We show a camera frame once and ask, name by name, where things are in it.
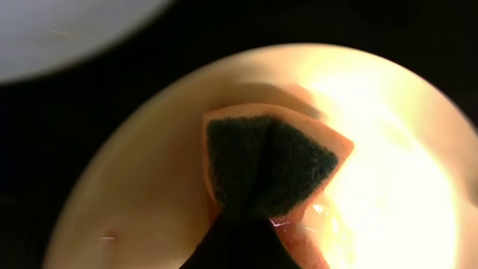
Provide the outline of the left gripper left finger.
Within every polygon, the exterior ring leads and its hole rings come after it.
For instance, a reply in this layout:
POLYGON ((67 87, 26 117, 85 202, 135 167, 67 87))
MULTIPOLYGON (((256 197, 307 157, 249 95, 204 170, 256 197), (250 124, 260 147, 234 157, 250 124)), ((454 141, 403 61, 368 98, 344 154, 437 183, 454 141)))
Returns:
POLYGON ((180 269, 236 268, 237 242, 235 225, 224 216, 218 216, 180 269))

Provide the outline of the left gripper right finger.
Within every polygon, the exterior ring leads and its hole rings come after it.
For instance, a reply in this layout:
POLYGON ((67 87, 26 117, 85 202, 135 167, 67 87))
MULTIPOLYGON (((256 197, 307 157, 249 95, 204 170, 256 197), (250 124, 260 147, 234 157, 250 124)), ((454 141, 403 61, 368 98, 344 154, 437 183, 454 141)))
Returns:
POLYGON ((243 269, 300 269, 267 219, 250 220, 238 228, 238 267, 243 269))

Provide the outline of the orange green sponge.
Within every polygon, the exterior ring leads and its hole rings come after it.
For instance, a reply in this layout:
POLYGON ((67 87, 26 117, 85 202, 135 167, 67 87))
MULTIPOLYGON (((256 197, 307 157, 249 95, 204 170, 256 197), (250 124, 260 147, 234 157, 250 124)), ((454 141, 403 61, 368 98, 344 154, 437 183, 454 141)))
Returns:
POLYGON ((267 219, 300 268, 327 268, 302 219, 353 148, 324 123, 277 105, 233 105, 206 113, 202 161, 215 220, 224 216, 239 236, 242 223, 267 219))

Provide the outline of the yellow plate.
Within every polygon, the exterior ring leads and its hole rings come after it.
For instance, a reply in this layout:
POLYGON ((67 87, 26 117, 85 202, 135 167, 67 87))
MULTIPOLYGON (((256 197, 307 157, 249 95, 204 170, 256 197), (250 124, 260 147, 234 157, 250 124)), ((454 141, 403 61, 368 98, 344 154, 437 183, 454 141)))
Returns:
POLYGON ((202 115, 250 102, 316 117, 355 144, 304 220, 332 268, 477 266, 477 129, 402 66, 307 44, 217 61, 138 109, 79 179, 44 267, 180 267, 212 221, 202 115))

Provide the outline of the black round tray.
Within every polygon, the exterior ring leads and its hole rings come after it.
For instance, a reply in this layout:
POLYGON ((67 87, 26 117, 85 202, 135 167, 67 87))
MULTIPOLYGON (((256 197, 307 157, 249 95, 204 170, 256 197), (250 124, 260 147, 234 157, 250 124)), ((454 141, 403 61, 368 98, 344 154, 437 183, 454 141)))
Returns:
POLYGON ((280 43, 382 56, 477 119, 475 0, 177 1, 77 67, 1 88, 1 267, 41 267, 72 186, 139 105, 200 66, 280 43))

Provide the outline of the light blue plate back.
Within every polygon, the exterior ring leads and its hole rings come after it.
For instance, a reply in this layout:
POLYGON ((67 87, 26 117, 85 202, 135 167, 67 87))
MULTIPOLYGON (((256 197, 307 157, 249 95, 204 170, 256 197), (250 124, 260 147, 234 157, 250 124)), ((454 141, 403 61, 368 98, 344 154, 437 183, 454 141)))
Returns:
POLYGON ((114 46, 173 0, 1 0, 1 82, 35 78, 114 46))

